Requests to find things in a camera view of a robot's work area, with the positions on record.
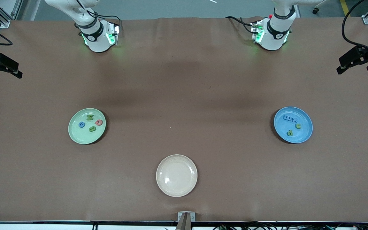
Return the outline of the office chair castor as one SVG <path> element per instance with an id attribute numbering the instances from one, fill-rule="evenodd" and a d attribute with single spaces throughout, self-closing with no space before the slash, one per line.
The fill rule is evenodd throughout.
<path id="1" fill-rule="evenodd" d="M 315 6 L 313 7 L 312 13 L 313 13 L 313 14 L 317 14 L 317 13 L 319 12 L 319 7 L 320 7 L 323 3 L 327 2 L 327 1 L 328 1 L 328 0 L 321 0 L 317 5 L 315 5 Z"/>

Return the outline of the blue plate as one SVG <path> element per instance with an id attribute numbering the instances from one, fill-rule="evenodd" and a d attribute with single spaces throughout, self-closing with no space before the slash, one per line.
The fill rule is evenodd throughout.
<path id="1" fill-rule="evenodd" d="M 283 119 L 284 115 L 299 119 L 302 128 L 296 129 L 295 124 Z M 305 111 L 297 107 L 290 106 L 279 109 L 274 116 L 273 125 L 278 136 L 288 143 L 303 143 L 307 141 L 313 133 L 311 118 Z M 293 131 L 293 136 L 287 136 L 287 131 L 290 129 Z"/>

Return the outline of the grey base connector plate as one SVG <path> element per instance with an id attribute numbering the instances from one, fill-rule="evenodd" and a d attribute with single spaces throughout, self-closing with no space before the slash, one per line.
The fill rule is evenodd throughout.
<path id="1" fill-rule="evenodd" d="M 265 34 L 264 20 L 251 23 L 252 39 L 254 43 L 261 43 Z"/>
<path id="2" fill-rule="evenodd" d="M 107 22 L 106 38 L 111 46 L 117 45 L 120 25 Z"/>

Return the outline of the green plate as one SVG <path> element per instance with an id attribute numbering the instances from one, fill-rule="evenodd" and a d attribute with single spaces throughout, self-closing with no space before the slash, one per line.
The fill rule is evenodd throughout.
<path id="1" fill-rule="evenodd" d="M 94 114 L 94 119 L 91 121 L 86 120 L 87 114 Z M 103 125 L 97 126 L 95 122 L 101 119 Z M 85 127 L 79 128 L 78 123 L 85 122 Z M 89 132 L 89 127 L 95 126 L 96 131 Z M 68 124 L 68 134 L 70 138 L 78 144 L 92 144 L 98 141 L 106 130 L 106 118 L 105 115 L 98 109 L 87 108 L 76 112 Z"/>

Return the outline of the brown table mat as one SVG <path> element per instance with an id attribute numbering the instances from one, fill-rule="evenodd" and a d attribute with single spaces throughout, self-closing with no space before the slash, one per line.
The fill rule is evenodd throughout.
<path id="1" fill-rule="evenodd" d="M 368 72 L 336 73 L 351 48 L 340 18 L 296 19 L 265 51 L 229 19 L 125 20 L 119 45 L 94 53 L 70 21 L 15 21 L 0 52 L 0 221 L 368 222 Z M 288 143 L 276 112 L 305 111 L 311 137 Z M 72 116 L 106 118 L 78 144 Z M 186 196 L 156 170 L 180 154 L 196 165 Z"/>

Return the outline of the cream plate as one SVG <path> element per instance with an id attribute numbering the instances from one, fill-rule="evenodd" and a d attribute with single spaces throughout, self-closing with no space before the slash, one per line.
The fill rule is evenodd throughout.
<path id="1" fill-rule="evenodd" d="M 183 197 L 195 188 L 198 171 L 189 157 L 174 154 L 159 163 L 155 178 L 159 189 L 165 195 Z"/>

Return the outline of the grey metal bracket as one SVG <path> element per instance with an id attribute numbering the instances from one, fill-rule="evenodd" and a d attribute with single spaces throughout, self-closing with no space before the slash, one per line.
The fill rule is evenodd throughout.
<path id="1" fill-rule="evenodd" d="M 184 215 L 185 213 L 187 214 L 188 219 L 190 219 L 191 222 L 195 222 L 196 221 L 196 213 L 192 212 L 192 211 L 180 211 L 178 212 L 178 222 L 180 221 L 180 218 L 182 215 Z"/>

